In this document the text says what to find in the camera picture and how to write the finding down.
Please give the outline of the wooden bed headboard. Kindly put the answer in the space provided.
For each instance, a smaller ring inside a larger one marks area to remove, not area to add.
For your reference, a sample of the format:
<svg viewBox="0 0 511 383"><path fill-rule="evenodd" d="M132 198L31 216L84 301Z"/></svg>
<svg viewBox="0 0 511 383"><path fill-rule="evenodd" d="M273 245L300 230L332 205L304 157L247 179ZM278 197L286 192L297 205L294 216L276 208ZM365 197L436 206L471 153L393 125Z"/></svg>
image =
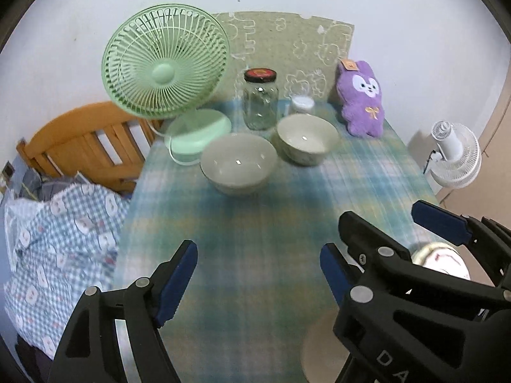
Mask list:
<svg viewBox="0 0 511 383"><path fill-rule="evenodd" d="M131 193L145 158L128 124L141 127L152 145L161 120L147 121L122 111L113 102L75 108L45 124L17 153L29 168L45 176L74 176L80 172L95 184L118 193Z"/></svg>

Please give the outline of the plaid green tablecloth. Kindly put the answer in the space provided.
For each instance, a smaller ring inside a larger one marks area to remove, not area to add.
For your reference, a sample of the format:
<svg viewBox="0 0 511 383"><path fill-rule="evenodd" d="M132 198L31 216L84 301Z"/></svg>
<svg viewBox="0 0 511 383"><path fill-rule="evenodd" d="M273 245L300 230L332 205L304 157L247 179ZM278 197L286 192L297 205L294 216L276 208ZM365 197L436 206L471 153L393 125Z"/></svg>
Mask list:
<svg viewBox="0 0 511 383"><path fill-rule="evenodd" d="M198 166L180 166L156 143L122 229L114 286L150 276L186 239L198 262L174 318L161 328L183 382L302 382L308 328L336 307L320 249L339 243L338 220L353 211L415 250L435 240L411 216L435 201L422 170L392 127L380 139L351 137L327 103L320 118L339 143L302 167L278 157L252 195L216 190Z"/></svg>

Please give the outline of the beige door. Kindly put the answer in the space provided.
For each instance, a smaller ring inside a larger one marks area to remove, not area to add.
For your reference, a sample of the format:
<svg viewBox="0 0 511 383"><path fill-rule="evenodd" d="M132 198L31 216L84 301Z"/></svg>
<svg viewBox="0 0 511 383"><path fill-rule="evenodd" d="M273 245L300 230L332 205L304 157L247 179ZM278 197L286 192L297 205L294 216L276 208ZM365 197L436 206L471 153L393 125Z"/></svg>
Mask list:
<svg viewBox="0 0 511 383"><path fill-rule="evenodd" d="M506 83L483 135L482 167L463 189L441 189L441 206L456 214L491 218L510 225L510 85Z"/></svg>

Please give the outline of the grey floral bowl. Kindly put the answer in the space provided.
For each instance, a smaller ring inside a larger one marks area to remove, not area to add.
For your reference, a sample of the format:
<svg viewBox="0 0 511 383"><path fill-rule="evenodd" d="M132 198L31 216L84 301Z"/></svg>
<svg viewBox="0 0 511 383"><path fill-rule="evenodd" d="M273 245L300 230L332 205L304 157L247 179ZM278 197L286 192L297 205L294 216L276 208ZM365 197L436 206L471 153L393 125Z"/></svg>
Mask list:
<svg viewBox="0 0 511 383"><path fill-rule="evenodd" d="M267 139L230 133L204 148L200 169L221 193L249 195L268 183L278 159L275 147Z"/></svg>
<svg viewBox="0 0 511 383"><path fill-rule="evenodd" d="M296 113L281 119L276 133L286 156L302 166L317 166L339 143L337 129L323 118Z"/></svg>
<svg viewBox="0 0 511 383"><path fill-rule="evenodd" d="M301 367L310 383L333 383L349 351L333 333L337 309L325 311L307 331L301 347Z"/></svg>

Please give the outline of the blue checkered bedding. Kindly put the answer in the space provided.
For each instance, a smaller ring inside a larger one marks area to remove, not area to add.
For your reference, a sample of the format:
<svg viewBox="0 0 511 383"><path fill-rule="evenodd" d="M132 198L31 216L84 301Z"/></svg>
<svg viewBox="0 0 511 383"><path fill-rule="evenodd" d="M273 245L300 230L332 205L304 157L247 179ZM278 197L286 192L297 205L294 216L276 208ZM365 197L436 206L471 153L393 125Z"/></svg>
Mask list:
<svg viewBox="0 0 511 383"><path fill-rule="evenodd" d="M129 198L81 176L28 169L7 195L5 311L17 334L54 358L83 291L110 290Z"/></svg>

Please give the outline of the glass jar dark lid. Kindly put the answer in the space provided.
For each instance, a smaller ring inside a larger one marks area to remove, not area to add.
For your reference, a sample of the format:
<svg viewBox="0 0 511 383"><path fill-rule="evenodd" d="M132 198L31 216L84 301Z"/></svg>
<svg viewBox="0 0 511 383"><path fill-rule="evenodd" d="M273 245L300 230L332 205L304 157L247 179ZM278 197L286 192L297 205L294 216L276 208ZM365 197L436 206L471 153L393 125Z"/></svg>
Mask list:
<svg viewBox="0 0 511 383"><path fill-rule="evenodd" d="M270 68L256 67L246 70L243 78L244 123L252 131L266 131L277 122L279 100L277 73Z"/></svg>

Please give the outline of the purple plush bunny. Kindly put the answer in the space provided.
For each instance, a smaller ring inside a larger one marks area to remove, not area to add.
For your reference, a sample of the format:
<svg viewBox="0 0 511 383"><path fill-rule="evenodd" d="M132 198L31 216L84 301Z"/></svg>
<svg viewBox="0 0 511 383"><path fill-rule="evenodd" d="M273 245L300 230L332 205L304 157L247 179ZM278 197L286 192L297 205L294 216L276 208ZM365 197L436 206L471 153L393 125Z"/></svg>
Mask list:
<svg viewBox="0 0 511 383"><path fill-rule="evenodd" d="M384 132L385 110L371 66L366 61L343 59L338 71L335 87L347 131L354 137L379 139Z"/></svg>

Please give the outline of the white plate red flower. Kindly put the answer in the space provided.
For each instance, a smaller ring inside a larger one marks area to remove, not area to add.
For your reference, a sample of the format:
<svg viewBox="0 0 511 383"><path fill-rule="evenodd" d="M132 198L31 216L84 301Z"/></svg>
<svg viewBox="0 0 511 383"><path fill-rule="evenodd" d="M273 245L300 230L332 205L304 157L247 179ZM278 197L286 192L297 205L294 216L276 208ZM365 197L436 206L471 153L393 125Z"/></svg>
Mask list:
<svg viewBox="0 0 511 383"><path fill-rule="evenodd" d="M415 265L441 272L457 278L470 280L469 269L453 246L443 242L432 242L414 252Z"/></svg>

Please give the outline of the small white lidded container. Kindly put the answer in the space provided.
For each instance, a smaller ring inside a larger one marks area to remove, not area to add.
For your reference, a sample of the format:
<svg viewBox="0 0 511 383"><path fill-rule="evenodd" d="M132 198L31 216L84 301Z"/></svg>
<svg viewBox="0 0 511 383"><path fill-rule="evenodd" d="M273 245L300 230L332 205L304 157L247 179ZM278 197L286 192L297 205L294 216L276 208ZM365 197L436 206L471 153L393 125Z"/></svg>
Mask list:
<svg viewBox="0 0 511 383"><path fill-rule="evenodd" d="M307 115L315 114L314 99L306 95L296 95L291 98L290 112L302 113Z"/></svg>

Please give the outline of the green desk fan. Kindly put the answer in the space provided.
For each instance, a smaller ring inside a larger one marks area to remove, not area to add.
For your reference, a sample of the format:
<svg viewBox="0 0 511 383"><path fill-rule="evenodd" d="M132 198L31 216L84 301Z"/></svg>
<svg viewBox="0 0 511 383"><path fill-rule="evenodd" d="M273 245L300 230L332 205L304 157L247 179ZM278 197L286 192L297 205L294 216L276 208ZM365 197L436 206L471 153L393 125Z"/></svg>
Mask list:
<svg viewBox="0 0 511 383"><path fill-rule="evenodd" d="M232 123L206 103L228 69L230 43L215 17L187 4L159 4L129 17L110 37L103 86L120 109L164 139L173 162L199 163Z"/></svg>

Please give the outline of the green patterned board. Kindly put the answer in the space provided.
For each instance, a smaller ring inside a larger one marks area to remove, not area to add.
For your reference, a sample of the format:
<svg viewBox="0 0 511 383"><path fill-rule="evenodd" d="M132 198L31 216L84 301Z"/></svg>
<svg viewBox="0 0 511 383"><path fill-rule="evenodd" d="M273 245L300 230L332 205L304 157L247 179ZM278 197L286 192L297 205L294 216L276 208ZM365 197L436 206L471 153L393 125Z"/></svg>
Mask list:
<svg viewBox="0 0 511 383"><path fill-rule="evenodd" d="M282 99L308 95L326 100L337 65L349 56L354 26L325 18L287 12L238 11L213 15L230 42L230 60L212 100L239 100L244 72L266 67L277 73Z"/></svg>

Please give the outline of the white standing fan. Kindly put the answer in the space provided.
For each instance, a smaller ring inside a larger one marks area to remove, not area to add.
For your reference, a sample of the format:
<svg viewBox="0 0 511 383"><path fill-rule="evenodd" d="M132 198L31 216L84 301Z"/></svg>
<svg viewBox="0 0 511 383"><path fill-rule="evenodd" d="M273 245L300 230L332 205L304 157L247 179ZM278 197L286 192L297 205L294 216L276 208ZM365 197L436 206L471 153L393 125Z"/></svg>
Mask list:
<svg viewBox="0 0 511 383"><path fill-rule="evenodd" d="M473 131L459 123L440 120L431 128L437 148L423 168L425 175L446 189L463 189L473 183L482 167L482 150Z"/></svg>

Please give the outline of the wall power socket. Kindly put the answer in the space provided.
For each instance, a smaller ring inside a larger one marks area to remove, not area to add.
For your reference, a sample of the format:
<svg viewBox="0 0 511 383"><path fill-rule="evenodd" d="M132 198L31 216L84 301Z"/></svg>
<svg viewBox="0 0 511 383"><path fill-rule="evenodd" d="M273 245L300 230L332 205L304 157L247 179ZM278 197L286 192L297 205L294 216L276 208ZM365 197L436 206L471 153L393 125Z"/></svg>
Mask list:
<svg viewBox="0 0 511 383"><path fill-rule="evenodd" d="M4 168L2 170L2 175L3 175L4 179L7 182L9 180L11 180L11 178L13 177L14 172L15 172L15 169L12 166L12 164L10 162L6 162L5 165L4 165Z"/></svg>

